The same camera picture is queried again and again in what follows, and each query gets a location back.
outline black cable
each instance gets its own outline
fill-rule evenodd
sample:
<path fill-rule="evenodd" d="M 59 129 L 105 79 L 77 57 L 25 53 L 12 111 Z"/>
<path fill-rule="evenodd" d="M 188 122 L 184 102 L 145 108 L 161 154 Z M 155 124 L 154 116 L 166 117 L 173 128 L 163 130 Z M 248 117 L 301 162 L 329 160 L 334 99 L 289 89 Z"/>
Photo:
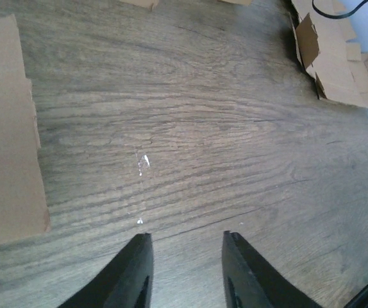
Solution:
<path fill-rule="evenodd" d="M 322 15 L 323 17 L 326 17 L 329 19 L 343 19 L 343 18 L 348 18 L 349 16 L 352 16 L 353 14 L 355 14 L 356 11 L 359 10 L 361 7 L 363 7 L 364 4 L 366 3 L 368 3 L 368 0 L 363 0 L 360 4 L 358 4 L 356 8 L 354 8 L 348 13 L 341 14 L 341 15 L 330 15 L 328 13 L 324 13 L 323 11 L 318 9 L 318 7 L 316 7 L 315 0 L 312 0 L 312 7 L 314 8 L 315 12 L 317 12 L 319 15 Z"/>

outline cardboard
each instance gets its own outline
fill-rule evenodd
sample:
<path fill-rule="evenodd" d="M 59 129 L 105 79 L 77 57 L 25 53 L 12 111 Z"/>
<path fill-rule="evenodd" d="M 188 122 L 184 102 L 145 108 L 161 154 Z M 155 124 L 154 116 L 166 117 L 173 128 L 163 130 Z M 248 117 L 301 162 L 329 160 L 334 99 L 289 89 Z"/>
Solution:
<path fill-rule="evenodd" d="M 49 229 L 39 147 L 31 82 L 11 15 L 0 18 L 0 244 Z"/>
<path fill-rule="evenodd" d="M 158 5 L 158 0 L 119 0 L 119 1 L 141 6 L 143 8 L 148 8 L 149 10 L 154 10 L 154 8 Z"/>
<path fill-rule="evenodd" d="M 250 5 L 253 2 L 253 0 L 221 0 L 221 1 L 242 5 Z"/>
<path fill-rule="evenodd" d="M 292 0 L 301 21 L 294 29 L 298 59 L 314 78 L 319 98 L 368 108 L 368 55 L 356 37 L 349 19 L 333 21 L 313 11 L 311 1 Z M 319 1 L 324 12 L 344 10 L 338 0 Z"/>

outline wood grain surface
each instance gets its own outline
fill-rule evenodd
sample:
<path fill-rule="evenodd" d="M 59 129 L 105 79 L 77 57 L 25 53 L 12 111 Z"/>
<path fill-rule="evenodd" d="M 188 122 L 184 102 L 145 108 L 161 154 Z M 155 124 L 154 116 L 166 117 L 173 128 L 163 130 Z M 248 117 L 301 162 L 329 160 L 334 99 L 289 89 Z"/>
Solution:
<path fill-rule="evenodd" d="M 56 307 L 141 232 L 152 307 L 225 306 L 225 230 L 325 307 L 368 283 L 368 118 L 317 100 L 284 3 L 0 1 L 9 13 L 52 231 L 0 246 L 0 307 Z"/>

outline black object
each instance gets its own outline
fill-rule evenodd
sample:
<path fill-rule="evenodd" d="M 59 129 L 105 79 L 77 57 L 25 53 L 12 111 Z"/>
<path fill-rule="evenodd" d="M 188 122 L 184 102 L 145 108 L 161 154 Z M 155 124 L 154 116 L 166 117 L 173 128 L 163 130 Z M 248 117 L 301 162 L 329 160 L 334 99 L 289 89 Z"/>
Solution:
<path fill-rule="evenodd" d="M 323 17 L 326 17 L 326 18 L 329 18 L 329 19 L 343 19 L 343 18 L 348 18 L 348 17 L 352 16 L 353 14 L 355 14 L 356 11 L 358 11 L 366 3 L 368 3 L 368 0 L 363 0 L 360 4 L 358 4 L 356 6 L 356 8 L 354 8 L 353 10 L 351 10 L 348 13 L 341 14 L 341 15 L 331 15 L 331 14 L 325 13 L 325 12 L 321 11 L 320 9 L 318 9 L 318 7 L 315 5 L 315 2 L 314 1 L 315 0 L 312 0 L 312 7 L 314 8 L 315 12 L 317 12 L 319 15 L 322 15 Z"/>
<path fill-rule="evenodd" d="M 148 308 L 153 285 L 150 234 L 137 234 L 83 289 L 59 308 Z"/>
<path fill-rule="evenodd" d="M 224 232 L 222 274 L 228 308 L 318 308 L 240 234 Z M 100 273 L 59 308 L 149 308 L 153 285 L 150 234 L 137 234 Z M 368 308 L 368 285 L 345 308 Z"/>

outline black wire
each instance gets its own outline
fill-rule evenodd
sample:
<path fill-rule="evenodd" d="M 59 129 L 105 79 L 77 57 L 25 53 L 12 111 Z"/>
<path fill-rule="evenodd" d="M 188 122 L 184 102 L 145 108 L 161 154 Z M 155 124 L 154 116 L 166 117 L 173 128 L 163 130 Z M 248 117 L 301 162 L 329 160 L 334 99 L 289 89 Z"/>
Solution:
<path fill-rule="evenodd" d="M 343 19 L 343 18 L 348 18 L 349 16 L 352 16 L 353 14 L 355 14 L 356 11 L 359 10 L 361 7 L 363 7 L 364 4 L 366 4 L 366 3 L 368 3 L 368 0 L 363 0 L 360 4 L 358 4 L 358 6 L 356 8 L 354 8 L 350 12 L 342 14 L 342 15 L 330 15 L 328 13 L 324 13 L 323 11 L 318 9 L 318 7 L 316 7 L 315 0 L 312 0 L 312 7 L 314 8 L 315 12 L 317 12 L 319 15 L 322 15 L 323 17 L 326 17 L 326 18 L 329 18 L 329 19 Z"/>

